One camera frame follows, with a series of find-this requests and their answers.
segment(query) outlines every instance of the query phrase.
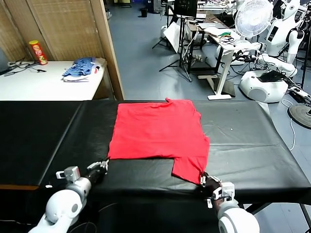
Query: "wooden wall panel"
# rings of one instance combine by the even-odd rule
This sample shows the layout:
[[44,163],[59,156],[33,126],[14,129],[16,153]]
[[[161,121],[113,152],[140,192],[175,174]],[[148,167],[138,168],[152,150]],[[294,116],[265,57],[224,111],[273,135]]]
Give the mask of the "wooden wall panel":
[[20,40],[3,4],[0,4],[0,48],[9,61],[16,61],[28,57],[25,43]]
[[114,90],[114,94],[118,100],[123,100],[124,98],[123,88],[121,84],[118,63],[112,44],[108,20],[105,13],[104,1],[90,0],[90,2],[93,9],[93,14],[95,16],[102,47],[104,50],[105,59],[108,62],[108,71],[112,87]]
[[20,34],[23,36],[23,39],[28,45],[28,42],[31,40],[38,40],[40,45],[47,56],[48,61],[53,61],[51,52],[41,34],[41,31],[33,17],[31,10],[28,7],[27,1],[25,0],[4,0],[8,10],[10,11],[14,22],[20,31]]
[[89,0],[27,0],[57,61],[104,57]]

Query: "desk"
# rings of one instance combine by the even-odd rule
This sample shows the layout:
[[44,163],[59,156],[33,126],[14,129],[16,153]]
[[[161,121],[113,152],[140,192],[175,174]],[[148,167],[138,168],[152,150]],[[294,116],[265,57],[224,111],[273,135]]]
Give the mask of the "desk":
[[110,78],[104,59],[96,59],[100,66],[96,74],[91,74],[89,82],[66,83],[62,74],[72,66],[73,61],[48,62],[44,66],[34,66],[46,72],[37,73],[34,69],[10,76],[0,76],[1,101],[78,101],[92,100],[101,96],[113,99]]
[[[240,39],[241,36],[239,36],[236,32],[230,30],[231,32],[231,37],[234,38],[234,40]],[[227,78],[228,71],[230,69],[230,64],[232,62],[232,56],[234,53],[234,50],[243,50],[246,48],[245,45],[232,45],[232,44],[224,44],[220,42],[220,39],[218,37],[211,36],[211,38],[221,47],[221,51],[225,50],[225,53],[221,57],[219,54],[218,60],[223,59],[224,62],[224,69],[222,71],[222,74],[220,76],[220,80],[217,86],[217,89],[215,90],[215,85],[213,79],[217,78],[215,75],[204,75],[204,76],[198,76],[198,79],[207,79],[210,87],[212,88],[213,92],[215,95],[210,95],[208,96],[209,100],[226,100],[226,99],[231,99],[230,95],[223,95],[223,87],[225,84],[225,80]]]
[[[227,26],[224,23],[222,23],[215,15],[208,15],[208,12],[205,12],[204,14],[207,15],[204,23],[217,22],[217,23],[223,24],[227,28]],[[188,26],[189,30],[191,31],[191,39],[193,39],[195,37],[195,34],[197,32],[197,28],[198,28],[198,32],[202,34],[202,39],[201,39],[201,43],[200,43],[200,49],[202,49],[205,31],[203,29],[201,29],[199,26],[190,24],[188,22],[187,22],[187,26]],[[221,48],[221,50],[220,50],[220,53],[219,53],[215,67],[191,67],[192,59],[193,59],[193,49],[194,49],[194,43],[192,43],[190,45],[189,59],[188,59],[188,72],[191,72],[191,71],[214,71],[214,73],[217,74],[218,69],[219,69],[219,65],[220,65],[220,61],[222,59],[223,49]]]

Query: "fan grille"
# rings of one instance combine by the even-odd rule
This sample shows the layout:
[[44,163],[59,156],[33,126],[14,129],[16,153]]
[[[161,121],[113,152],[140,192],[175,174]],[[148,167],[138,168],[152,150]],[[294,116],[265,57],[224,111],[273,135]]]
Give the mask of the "fan grille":
[[262,33],[273,17],[273,5],[268,0],[245,1],[238,10],[235,27],[239,34],[253,37]]

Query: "pringles can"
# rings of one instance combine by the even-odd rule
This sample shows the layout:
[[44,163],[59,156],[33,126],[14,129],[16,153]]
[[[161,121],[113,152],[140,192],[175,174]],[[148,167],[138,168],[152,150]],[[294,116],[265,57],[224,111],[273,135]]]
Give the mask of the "pringles can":
[[32,40],[29,41],[29,44],[33,48],[33,51],[35,52],[35,55],[37,56],[39,63],[41,65],[46,65],[48,63],[47,57],[45,56],[44,52],[42,51],[42,48],[39,44],[39,41]]

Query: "t-shirt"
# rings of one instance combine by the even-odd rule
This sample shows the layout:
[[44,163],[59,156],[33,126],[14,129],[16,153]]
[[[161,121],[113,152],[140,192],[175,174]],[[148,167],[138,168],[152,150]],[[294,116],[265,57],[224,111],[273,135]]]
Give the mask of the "t-shirt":
[[109,144],[110,159],[174,159],[172,174],[199,184],[207,165],[209,138],[190,100],[121,103]]

